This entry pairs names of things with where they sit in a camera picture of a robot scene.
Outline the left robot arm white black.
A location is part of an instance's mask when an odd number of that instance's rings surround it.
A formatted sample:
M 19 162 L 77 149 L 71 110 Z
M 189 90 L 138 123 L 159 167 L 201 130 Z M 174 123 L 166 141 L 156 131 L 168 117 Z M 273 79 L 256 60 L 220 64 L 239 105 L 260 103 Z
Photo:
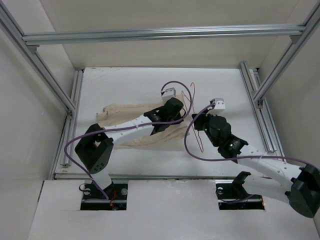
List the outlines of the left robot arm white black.
M 172 97 L 164 105 L 116 126 L 91 125 L 75 146 L 75 153 L 90 173 L 95 193 L 100 199 L 112 195 L 113 181 L 107 165 L 114 148 L 133 140 L 164 132 L 169 126 L 183 121 L 184 104 Z

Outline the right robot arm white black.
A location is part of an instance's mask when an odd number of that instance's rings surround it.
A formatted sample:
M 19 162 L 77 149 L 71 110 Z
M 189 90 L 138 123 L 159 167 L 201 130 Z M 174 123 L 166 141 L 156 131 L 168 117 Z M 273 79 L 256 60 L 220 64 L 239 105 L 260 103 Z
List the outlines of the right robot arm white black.
M 223 160 L 246 166 L 267 176 L 254 178 L 241 172 L 231 184 L 231 192 L 238 198 L 263 195 L 289 204 L 300 215 L 313 218 L 320 208 L 320 171 L 305 163 L 298 166 L 283 161 L 283 156 L 268 156 L 247 141 L 232 134 L 231 125 L 218 115 L 192 115 L 197 131 L 203 131 L 217 148 Z

